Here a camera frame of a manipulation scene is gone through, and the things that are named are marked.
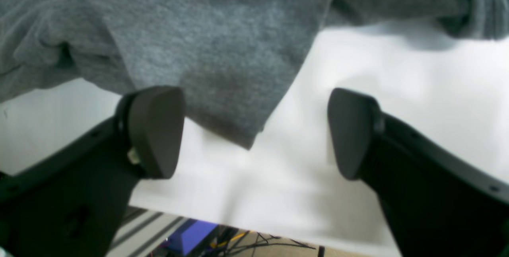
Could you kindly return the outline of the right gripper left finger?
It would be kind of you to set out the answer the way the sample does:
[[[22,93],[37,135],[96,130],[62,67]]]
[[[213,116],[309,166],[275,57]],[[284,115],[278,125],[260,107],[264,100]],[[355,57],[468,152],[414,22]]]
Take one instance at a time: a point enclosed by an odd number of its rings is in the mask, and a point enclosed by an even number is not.
[[[176,171],[185,121],[179,87],[125,95],[62,150],[1,181],[1,249],[13,257],[104,257],[142,179]]]

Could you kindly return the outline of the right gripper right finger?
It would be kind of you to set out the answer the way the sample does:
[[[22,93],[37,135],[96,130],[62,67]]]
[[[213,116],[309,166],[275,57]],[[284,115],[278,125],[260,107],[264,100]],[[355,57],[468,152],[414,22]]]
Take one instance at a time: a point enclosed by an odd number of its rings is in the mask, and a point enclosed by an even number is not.
[[[507,257],[508,184],[447,152],[371,96],[336,88],[336,164],[376,193],[404,257]]]

